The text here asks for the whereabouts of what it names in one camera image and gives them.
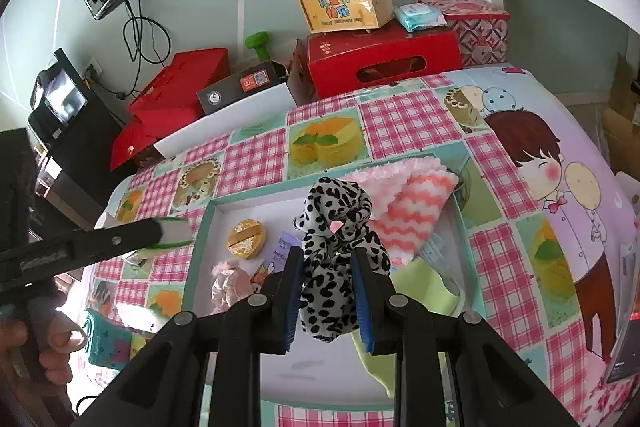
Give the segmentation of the pink fluffy wavy cloth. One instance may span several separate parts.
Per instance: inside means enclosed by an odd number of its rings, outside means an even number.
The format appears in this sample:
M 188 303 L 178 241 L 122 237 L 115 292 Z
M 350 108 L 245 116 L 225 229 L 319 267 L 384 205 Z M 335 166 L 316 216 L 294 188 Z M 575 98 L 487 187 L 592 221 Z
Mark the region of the pink fluffy wavy cloth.
M 413 157 L 345 174 L 371 199 L 369 227 L 378 234 L 393 267 L 408 265 L 434 232 L 459 183 L 437 157 Z

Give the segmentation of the yellow cartoon gift box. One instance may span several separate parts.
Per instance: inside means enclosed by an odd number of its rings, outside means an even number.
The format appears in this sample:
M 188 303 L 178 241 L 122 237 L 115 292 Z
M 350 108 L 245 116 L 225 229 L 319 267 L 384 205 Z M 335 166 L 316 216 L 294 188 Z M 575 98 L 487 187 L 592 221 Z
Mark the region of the yellow cartoon gift box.
M 297 0 L 311 34 L 380 29 L 394 17 L 393 0 Z

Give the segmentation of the green microfiber cloth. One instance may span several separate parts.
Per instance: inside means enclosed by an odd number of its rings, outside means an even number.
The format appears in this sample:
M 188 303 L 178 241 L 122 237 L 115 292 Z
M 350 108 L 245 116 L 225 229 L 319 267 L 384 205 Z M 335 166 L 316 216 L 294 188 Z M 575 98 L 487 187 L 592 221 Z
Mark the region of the green microfiber cloth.
M 364 349 L 372 357 L 395 357 L 395 403 L 407 402 L 423 392 L 442 402 L 435 322 L 448 317 L 398 293 L 390 277 L 372 270 L 362 248 L 352 254 L 350 263 Z

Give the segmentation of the black box with gauge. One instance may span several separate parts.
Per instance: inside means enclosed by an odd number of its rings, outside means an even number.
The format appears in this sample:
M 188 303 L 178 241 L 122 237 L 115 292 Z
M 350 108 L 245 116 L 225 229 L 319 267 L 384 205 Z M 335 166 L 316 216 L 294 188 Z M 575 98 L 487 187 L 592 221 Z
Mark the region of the black box with gauge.
M 288 79 L 285 65 L 268 61 L 236 72 L 198 91 L 204 115 L 219 112 L 256 93 L 279 86 Z

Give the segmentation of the blue wet wipes pack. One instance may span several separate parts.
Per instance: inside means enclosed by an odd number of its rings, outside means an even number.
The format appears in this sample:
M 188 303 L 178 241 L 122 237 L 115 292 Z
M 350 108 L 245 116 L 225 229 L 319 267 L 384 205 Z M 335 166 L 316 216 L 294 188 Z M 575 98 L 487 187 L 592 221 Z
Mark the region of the blue wet wipes pack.
M 410 3 L 396 6 L 396 20 L 408 32 L 446 26 L 446 18 L 439 9 L 425 3 Z

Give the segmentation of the white board behind table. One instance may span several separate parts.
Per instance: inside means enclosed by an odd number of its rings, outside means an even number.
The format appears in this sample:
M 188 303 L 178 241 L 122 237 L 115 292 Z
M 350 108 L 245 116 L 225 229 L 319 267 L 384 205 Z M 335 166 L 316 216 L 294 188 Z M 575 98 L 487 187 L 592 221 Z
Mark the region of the white board behind table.
M 154 147 L 163 157 L 171 158 L 236 128 L 258 124 L 274 114 L 286 113 L 295 107 L 290 90 L 285 83 L 281 83 L 188 124 L 157 141 Z

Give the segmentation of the teal rimmed white tray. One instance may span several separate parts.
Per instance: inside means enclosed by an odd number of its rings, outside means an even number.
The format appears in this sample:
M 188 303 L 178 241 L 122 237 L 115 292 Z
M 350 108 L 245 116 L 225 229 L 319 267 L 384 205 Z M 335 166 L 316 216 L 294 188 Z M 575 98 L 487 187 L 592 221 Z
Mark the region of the teal rimmed white tray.
M 459 144 L 345 176 L 211 202 L 204 209 L 186 283 L 186 307 L 227 311 L 303 253 L 299 316 L 291 351 L 262 360 L 271 399 L 379 405 L 393 399 L 393 355 L 370 355 L 358 329 L 350 257 L 363 249 L 373 271 L 432 312 L 454 317 L 480 306 L 463 219 L 472 188 L 470 153 Z

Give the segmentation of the cardboard box on floor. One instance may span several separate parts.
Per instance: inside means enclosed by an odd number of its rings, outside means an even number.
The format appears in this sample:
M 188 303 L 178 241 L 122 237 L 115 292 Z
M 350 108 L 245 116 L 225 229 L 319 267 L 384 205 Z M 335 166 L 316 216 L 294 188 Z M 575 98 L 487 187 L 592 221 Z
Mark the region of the cardboard box on floor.
M 638 75 L 623 56 L 617 57 L 608 106 L 601 117 L 608 142 L 608 158 L 614 172 L 623 171 L 634 179 L 640 173 L 639 83 Z

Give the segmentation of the leopard print scrunchie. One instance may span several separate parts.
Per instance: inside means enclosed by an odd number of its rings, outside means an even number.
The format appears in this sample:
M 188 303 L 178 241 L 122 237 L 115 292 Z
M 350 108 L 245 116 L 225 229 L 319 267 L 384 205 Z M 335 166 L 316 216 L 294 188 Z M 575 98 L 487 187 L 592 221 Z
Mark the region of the leopard print scrunchie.
M 303 331 L 324 343 L 358 329 L 350 258 L 362 248 L 376 273 L 390 273 L 390 256 L 368 221 L 370 196 L 355 182 L 322 176 L 293 221 L 302 232 L 300 293 Z

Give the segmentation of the green tissue pack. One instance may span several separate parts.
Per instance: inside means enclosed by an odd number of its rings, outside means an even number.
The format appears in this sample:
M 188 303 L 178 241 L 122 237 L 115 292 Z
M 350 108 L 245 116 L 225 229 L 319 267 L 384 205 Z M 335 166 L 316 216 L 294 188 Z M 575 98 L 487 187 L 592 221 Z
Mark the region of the green tissue pack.
M 142 257 L 154 257 L 174 251 L 182 247 L 190 246 L 195 239 L 190 221 L 184 218 L 166 217 L 155 218 L 160 226 L 160 241 L 151 246 L 146 246 L 136 251 Z

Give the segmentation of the red patterned storage box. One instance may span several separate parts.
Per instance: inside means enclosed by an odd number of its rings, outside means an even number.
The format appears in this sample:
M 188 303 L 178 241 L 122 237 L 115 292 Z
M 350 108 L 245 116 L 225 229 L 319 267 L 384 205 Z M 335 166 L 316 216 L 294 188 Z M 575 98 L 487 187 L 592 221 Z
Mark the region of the red patterned storage box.
M 485 0 L 419 0 L 438 9 L 456 34 L 464 67 L 502 64 L 510 14 Z

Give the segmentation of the pink floral satin scrunchie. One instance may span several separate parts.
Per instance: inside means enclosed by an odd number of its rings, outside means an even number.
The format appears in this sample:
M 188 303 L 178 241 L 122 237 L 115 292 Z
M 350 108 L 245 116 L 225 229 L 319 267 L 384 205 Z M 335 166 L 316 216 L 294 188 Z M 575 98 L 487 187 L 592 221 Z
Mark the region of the pink floral satin scrunchie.
M 241 268 L 238 260 L 217 263 L 212 275 L 210 300 L 213 314 L 226 312 L 238 301 L 254 294 L 250 276 Z

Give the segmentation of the small monitor on cabinet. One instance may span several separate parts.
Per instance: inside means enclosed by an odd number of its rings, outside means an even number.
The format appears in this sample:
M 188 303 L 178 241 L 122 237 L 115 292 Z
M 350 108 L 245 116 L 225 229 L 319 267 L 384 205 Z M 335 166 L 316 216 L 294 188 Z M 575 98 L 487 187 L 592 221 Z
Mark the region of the small monitor on cabinet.
M 73 124 L 88 103 L 87 90 L 61 48 L 53 52 L 53 63 L 38 72 L 28 116 L 30 129 L 47 148 Z

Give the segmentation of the green dumbbell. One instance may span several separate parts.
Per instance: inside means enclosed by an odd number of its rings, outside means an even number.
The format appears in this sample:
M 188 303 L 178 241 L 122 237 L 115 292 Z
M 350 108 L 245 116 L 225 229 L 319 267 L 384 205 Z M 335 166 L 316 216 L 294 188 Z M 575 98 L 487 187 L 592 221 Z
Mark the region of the green dumbbell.
M 269 40 L 270 38 L 267 31 L 257 31 L 247 36 L 244 44 L 247 49 L 255 52 L 259 62 L 265 63 L 271 61 L 271 56 L 268 51 Z

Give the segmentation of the purple cartoon card packet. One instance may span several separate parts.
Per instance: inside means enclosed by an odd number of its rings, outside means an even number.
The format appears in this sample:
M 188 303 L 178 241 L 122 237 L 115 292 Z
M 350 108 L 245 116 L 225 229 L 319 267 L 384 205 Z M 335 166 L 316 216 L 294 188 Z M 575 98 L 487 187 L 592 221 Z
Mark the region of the purple cartoon card packet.
M 262 263 L 258 265 L 258 268 L 252 276 L 252 285 L 254 291 L 259 291 L 262 285 L 265 283 L 265 279 L 272 273 L 281 272 L 286 260 L 288 260 L 288 253 L 292 247 L 299 247 L 302 245 L 302 240 L 297 236 L 288 232 L 282 232 L 279 236 L 276 247 L 262 260 Z

